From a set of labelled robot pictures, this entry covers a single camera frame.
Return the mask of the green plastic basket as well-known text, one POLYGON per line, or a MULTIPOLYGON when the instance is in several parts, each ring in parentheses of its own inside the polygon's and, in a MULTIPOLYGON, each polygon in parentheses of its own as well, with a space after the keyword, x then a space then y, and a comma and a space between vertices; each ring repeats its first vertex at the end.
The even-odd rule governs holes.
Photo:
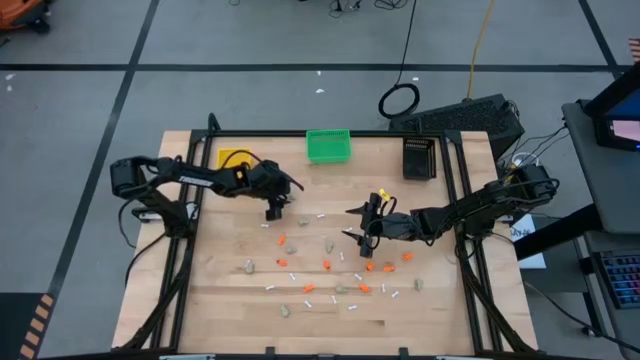
POLYGON ((307 156, 314 164, 343 163, 351 157, 348 129, 309 130, 306 132, 307 156))

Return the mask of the black monitor with lit screen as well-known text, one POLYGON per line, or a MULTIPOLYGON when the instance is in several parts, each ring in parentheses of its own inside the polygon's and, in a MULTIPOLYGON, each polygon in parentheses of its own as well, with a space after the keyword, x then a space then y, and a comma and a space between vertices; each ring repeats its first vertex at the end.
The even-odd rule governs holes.
POLYGON ((599 146, 640 151, 640 63, 583 106, 599 146))

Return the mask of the black aluminium table frame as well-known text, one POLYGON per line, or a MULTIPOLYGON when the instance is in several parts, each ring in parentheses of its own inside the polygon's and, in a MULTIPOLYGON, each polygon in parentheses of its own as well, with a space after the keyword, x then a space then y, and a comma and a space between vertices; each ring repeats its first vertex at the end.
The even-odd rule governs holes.
POLYGON ((316 165, 308 159, 301 131, 166 132, 159 149, 163 156, 180 155, 198 165, 215 166, 218 149, 247 147, 263 159, 276 161, 304 189, 296 189, 282 218, 270 223, 262 201, 225 199, 207 190, 164 185, 167 197, 200 206, 195 238, 164 240, 160 224, 141 227, 138 239, 143 256, 130 273, 114 347, 125 351, 132 345, 135 332, 166 292, 170 273, 177 271, 183 276, 182 287, 148 340, 149 346, 165 351, 223 358, 236 354, 465 356, 508 350, 506 336, 467 286, 461 262, 468 259, 521 337, 522 346, 534 348, 536 337, 505 226, 497 226, 482 243, 463 249, 457 248, 459 236, 452 231, 431 246, 386 240, 369 260, 341 232, 358 230, 359 218, 345 217, 346 210, 360 206, 381 188, 396 197, 399 211, 406 212, 445 206, 495 178, 489 140, 483 133, 436 135, 437 175, 425 182, 403 178, 402 145, 397 133, 355 131, 347 162, 316 165), (326 216, 318 219, 319 214, 326 216), (307 226, 298 225, 302 217, 309 219, 307 226), (279 246, 282 234, 286 243, 279 246), (329 254, 327 241, 335 244, 329 254), (295 246, 297 252, 287 254, 288 246, 295 246), (414 258, 403 261, 405 253, 413 253, 414 258), (279 266, 280 259, 288 265, 279 266), (251 275, 245 273, 247 260, 255 265, 251 275), (324 260, 330 262, 330 271, 324 269, 324 260), (368 262, 374 264, 373 271, 366 271, 368 262), (394 272, 383 271, 388 263, 395 266, 394 272), (416 278, 424 281, 422 291, 414 288, 416 278), (310 284, 316 288, 304 293, 310 284), (363 293, 360 284, 371 292, 363 293), (265 290, 270 285, 275 288, 265 290), (338 294, 339 285, 348 292, 338 294), (399 295, 392 298, 395 291, 399 295), (282 305, 291 311, 288 318, 281 316, 282 305), (348 310, 351 305, 358 308, 348 310))

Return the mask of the grey desk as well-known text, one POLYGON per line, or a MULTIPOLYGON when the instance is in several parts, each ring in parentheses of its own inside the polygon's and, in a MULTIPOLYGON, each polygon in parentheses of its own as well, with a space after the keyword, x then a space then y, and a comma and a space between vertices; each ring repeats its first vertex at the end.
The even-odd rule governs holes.
POLYGON ((583 332, 596 337, 607 335, 621 342, 626 360, 640 360, 640 308, 617 309, 604 287, 594 254, 603 251, 640 249, 640 235, 614 235, 590 231, 584 234, 587 255, 580 260, 588 294, 585 296, 592 328, 583 332))
POLYGON ((579 103, 561 110, 603 228, 640 234, 640 152, 598 145, 593 120, 579 103))

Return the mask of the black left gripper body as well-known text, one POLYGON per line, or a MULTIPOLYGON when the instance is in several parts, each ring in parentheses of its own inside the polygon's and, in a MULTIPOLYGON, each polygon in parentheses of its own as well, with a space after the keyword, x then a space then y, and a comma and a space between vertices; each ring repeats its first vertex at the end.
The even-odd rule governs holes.
POLYGON ((289 203, 288 195, 291 190, 287 174, 279 169, 277 163, 264 160, 248 172, 248 179, 249 196, 268 202, 266 220, 281 219, 282 209, 289 203))

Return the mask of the black computer tower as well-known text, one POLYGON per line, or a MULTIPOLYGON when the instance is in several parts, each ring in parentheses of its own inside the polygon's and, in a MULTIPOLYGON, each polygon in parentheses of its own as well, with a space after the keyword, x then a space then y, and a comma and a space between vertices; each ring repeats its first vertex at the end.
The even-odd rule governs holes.
POLYGON ((493 158, 500 158, 523 134, 516 104, 502 94, 463 100, 390 121, 390 131, 428 132, 459 130, 486 132, 493 158))

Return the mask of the orange floor object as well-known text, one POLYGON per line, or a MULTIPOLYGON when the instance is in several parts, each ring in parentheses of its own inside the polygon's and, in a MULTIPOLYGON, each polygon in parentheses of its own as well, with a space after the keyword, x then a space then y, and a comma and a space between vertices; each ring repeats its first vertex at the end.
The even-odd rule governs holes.
POLYGON ((36 33, 50 31, 46 21, 51 0, 0 0, 0 32, 30 28, 36 33))

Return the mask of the yellow plastic basket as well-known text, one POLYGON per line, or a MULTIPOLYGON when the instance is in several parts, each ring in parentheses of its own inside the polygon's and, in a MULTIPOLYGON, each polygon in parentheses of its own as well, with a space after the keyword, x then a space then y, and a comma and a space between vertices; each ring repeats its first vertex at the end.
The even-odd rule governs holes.
POLYGON ((254 159, 249 148, 220 148, 217 150, 216 169, 240 166, 246 163, 253 166, 254 159))

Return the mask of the backlit computer keyboard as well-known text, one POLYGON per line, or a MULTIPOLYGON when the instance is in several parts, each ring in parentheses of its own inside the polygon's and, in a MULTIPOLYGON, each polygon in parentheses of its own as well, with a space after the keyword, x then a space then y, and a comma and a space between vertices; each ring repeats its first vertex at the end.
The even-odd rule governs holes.
POLYGON ((640 249, 596 252, 594 259, 614 306, 640 308, 640 249))

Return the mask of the white paper sheet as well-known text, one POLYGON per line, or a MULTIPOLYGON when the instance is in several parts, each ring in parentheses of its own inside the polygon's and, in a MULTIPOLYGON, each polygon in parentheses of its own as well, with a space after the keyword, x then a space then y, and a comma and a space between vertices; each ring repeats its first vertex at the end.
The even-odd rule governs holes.
POLYGON ((510 234, 515 245, 518 264, 521 270, 543 270, 546 261, 543 256, 544 232, 530 215, 524 215, 510 227, 510 234))

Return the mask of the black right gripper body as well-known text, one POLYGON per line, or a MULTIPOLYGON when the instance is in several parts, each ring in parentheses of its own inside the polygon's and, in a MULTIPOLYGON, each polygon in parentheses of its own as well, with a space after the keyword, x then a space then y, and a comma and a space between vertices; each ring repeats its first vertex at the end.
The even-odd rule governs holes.
POLYGON ((399 212, 383 215, 385 204, 382 196, 371 193, 361 208, 361 257, 372 258, 381 238, 415 241, 421 237, 419 222, 414 217, 399 212))

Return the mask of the black plastic basket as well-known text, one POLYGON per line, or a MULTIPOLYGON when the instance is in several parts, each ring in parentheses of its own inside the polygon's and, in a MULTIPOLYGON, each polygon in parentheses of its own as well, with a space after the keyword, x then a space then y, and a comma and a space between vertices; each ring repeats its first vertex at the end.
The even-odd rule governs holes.
POLYGON ((427 138, 403 139, 403 177, 427 181, 436 177, 435 141, 427 138))

